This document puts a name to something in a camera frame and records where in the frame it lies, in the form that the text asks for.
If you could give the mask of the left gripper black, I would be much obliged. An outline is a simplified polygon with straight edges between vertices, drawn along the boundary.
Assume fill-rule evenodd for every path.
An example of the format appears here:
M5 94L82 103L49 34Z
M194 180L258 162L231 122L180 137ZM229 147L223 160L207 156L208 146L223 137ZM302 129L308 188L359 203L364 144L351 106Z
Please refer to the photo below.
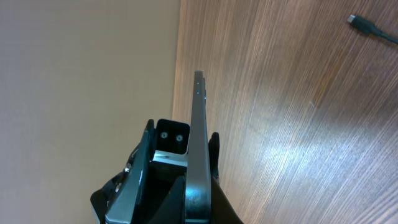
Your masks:
M90 202L98 223L149 221L148 170L155 153L154 120L148 120L129 172L122 171L93 192Z

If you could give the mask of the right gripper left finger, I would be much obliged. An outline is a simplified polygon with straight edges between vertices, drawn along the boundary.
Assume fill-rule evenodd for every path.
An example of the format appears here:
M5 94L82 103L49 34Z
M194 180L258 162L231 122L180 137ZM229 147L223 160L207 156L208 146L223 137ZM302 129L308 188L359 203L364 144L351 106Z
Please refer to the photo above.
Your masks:
M182 223L185 177L178 176L173 182L151 179L149 181L148 224Z

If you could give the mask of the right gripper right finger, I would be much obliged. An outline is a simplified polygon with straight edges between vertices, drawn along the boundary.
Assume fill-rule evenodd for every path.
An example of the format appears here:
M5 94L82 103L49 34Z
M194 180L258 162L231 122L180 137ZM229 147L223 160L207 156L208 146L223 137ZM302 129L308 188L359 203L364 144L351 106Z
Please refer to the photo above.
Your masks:
M243 224L223 193L219 183L211 179L211 224Z

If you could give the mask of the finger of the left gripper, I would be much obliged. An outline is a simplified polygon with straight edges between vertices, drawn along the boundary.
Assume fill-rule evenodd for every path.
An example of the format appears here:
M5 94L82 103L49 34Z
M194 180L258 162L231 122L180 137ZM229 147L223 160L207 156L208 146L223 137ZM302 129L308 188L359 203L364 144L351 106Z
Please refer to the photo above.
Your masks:
M220 136L219 133L214 132L208 142L208 152L210 160L210 174L215 179L216 183L220 183L219 177L219 154L220 154Z

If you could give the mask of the Galaxy S25 smartphone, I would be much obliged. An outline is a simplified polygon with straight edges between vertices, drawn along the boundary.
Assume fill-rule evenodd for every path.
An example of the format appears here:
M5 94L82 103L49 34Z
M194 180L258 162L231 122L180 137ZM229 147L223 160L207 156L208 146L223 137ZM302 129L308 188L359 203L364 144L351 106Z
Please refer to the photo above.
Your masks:
M211 174L205 108L205 79L202 71L196 71L188 142L185 223L209 223L211 217Z

